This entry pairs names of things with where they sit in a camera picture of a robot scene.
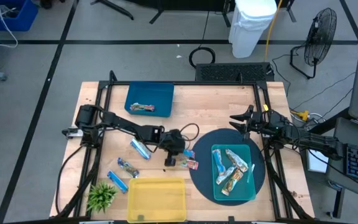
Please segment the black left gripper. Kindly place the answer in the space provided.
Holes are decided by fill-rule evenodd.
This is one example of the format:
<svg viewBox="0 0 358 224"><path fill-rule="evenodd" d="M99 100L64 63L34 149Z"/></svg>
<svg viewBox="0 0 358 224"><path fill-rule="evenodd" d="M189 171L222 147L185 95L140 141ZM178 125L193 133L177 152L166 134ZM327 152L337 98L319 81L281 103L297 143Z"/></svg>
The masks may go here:
<svg viewBox="0 0 358 224"><path fill-rule="evenodd" d="M164 166L174 167L176 164L174 156L182 154L185 150L185 140L182 138L180 130L172 129L168 132L162 133L158 148L163 149L168 153Z"/></svg>

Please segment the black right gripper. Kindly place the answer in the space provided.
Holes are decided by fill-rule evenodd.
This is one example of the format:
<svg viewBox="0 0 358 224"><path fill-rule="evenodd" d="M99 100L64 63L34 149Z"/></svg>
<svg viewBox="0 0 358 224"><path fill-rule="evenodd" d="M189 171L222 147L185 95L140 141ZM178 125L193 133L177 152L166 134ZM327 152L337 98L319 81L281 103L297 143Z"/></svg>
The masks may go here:
<svg viewBox="0 0 358 224"><path fill-rule="evenodd" d="M271 110L267 111L254 111L254 106L249 105L247 110L242 114L231 115L230 118L237 121L248 121L249 119L249 130L258 134L274 135L275 128L269 121ZM240 132L243 140L250 138L250 131L246 124L240 124L230 121L229 124Z"/></svg>

